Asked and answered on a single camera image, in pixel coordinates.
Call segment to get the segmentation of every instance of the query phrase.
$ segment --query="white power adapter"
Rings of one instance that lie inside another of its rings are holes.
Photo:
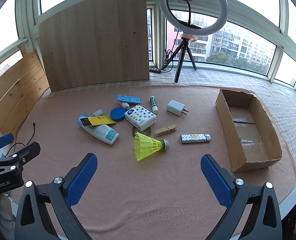
[[[181,116],[181,114],[185,114],[187,115],[187,113],[189,112],[188,110],[184,109],[185,105],[182,103],[179,103],[177,101],[171,100],[168,104],[167,104],[167,111],[172,112],[178,116]]]

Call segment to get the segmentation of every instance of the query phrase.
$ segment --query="yellow tag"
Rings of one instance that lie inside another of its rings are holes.
[[[80,121],[82,122],[83,126],[116,123],[116,121],[112,120],[108,115],[90,116],[87,118],[81,118]]]

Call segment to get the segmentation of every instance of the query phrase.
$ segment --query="blue bottle cap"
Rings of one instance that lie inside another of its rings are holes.
[[[126,109],[123,107],[116,107],[111,110],[110,117],[112,120],[119,122],[125,119]]]
[[[87,114],[82,114],[81,116],[79,116],[78,120],[77,120],[77,124],[82,127],[82,122],[80,121],[80,118],[87,118],[89,117],[89,115]]]

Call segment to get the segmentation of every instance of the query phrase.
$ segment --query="blue gripper pad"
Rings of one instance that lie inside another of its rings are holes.
[[[14,140],[14,137],[11,133],[7,133],[0,137],[0,149],[5,147],[7,144],[12,143]]]
[[[200,166],[219,204],[229,208],[232,204],[232,198],[228,184],[206,155],[202,156]]]
[[[67,188],[65,199],[69,208],[78,204],[92,176],[95,174],[97,166],[97,157],[92,155],[72,180]]]

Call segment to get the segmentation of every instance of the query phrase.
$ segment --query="ring light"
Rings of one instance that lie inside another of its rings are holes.
[[[176,28],[182,30],[184,33],[192,34],[192,35],[209,35],[219,31],[226,23],[228,19],[228,3],[227,0],[219,0],[220,6],[220,15],[218,20],[211,26],[201,29],[190,28],[186,25],[181,24],[178,20],[173,16],[170,12],[167,4],[167,0],[159,0],[159,6],[166,17],[166,19]]]

